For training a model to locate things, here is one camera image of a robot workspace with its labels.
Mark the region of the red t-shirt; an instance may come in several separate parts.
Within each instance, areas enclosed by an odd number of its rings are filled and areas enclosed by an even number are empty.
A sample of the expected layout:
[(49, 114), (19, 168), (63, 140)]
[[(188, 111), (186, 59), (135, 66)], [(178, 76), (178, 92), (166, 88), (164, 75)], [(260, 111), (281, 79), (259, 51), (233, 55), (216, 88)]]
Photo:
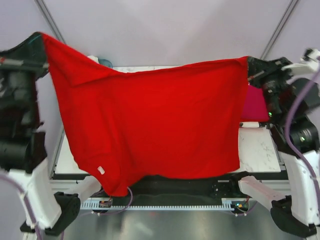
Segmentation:
[(42, 36), (70, 151), (113, 197), (145, 176), (237, 170), (246, 57), (119, 72)]

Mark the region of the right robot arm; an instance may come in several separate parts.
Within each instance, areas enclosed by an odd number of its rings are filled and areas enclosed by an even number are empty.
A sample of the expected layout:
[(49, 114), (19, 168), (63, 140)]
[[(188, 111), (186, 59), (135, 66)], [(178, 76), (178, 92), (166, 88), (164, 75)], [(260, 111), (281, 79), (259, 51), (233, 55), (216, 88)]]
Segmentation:
[(230, 179), (229, 191), (265, 207), (277, 227), (289, 234), (320, 237), (320, 132), (308, 114), (320, 106), (320, 86), (306, 74), (318, 76), (320, 54), (311, 50), (298, 63), (281, 57), (271, 61), (249, 57), (248, 82), (261, 88), (269, 114), (266, 133), (283, 162), (289, 193), (282, 193), (251, 173)]

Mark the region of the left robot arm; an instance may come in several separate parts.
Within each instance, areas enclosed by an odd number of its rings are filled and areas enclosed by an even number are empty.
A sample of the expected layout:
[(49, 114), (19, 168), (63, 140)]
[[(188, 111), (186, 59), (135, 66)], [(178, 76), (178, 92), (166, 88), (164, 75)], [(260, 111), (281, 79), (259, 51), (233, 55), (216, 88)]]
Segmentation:
[(62, 236), (83, 202), (110, 191), (108, 182), (93, 176), (66, 192), (52, 190), (36, 88), (48, 71), (40, 32), (0, 53), (0, 167), (6, 172), (0, 178), (17, 188), (26, 215), (20, 230), (37, 237)]

